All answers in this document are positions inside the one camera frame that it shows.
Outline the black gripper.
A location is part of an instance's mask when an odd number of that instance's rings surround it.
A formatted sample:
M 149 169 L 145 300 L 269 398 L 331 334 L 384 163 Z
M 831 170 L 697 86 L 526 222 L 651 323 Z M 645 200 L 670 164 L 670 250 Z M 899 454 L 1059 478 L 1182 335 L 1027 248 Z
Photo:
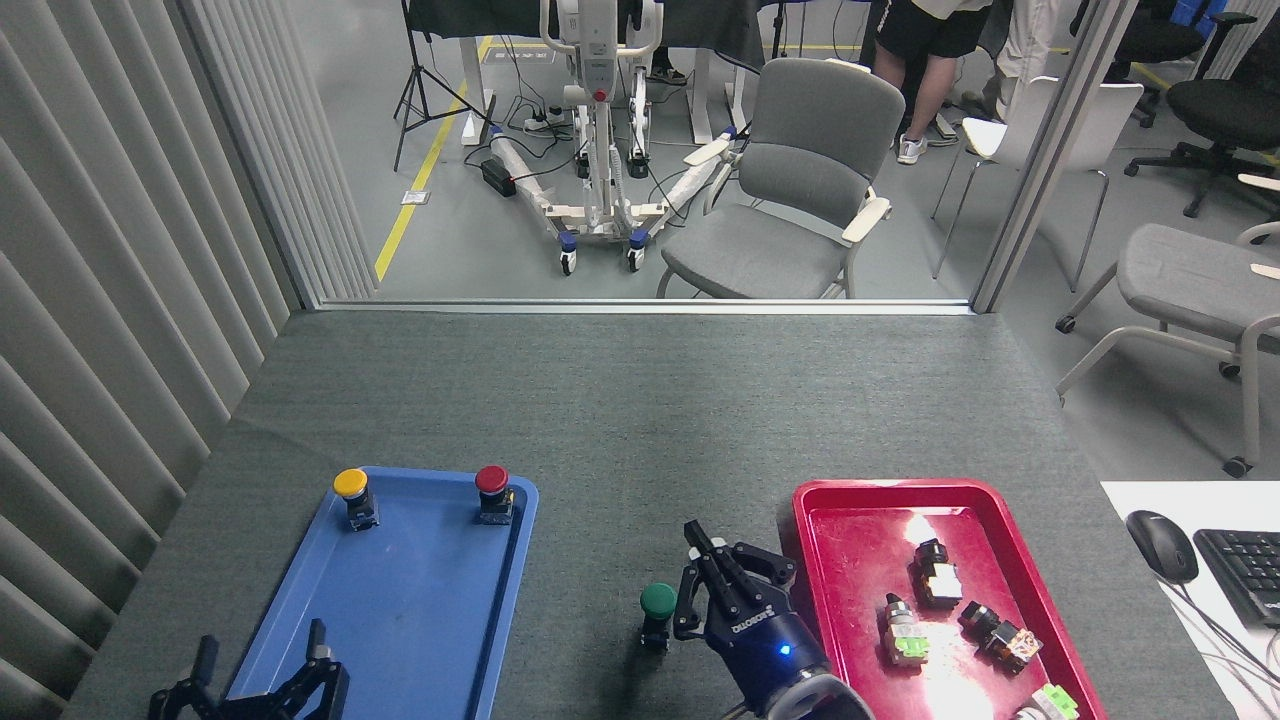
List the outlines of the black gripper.
M 712 538 L 696 519 L 685 523 L 684 537 L 692 553 L 677 593 L 675 637 L 701 637 L 704 625 L 704 641 L 724 661 L 750 712 L 806 714 L 818 702 L 814 683 L 829 671 L 829 660 L 781 589 L 794 579 L 796 561 Z M 694 607 L 700 588 L 708 597 L 703 614 Z
M 216 666 L 219 642 L 211 634 L 200 638 L 193 665 L 186 679 L 152 693 L 148 719 L 178 719 L 184 708 L 198 719 L 342 719 L 349 689 L 349 674 L 325 644 L 326 626 L 319 618 L 308 625 L 302 666 L 276 689 L 218 702 L 209 693 Z

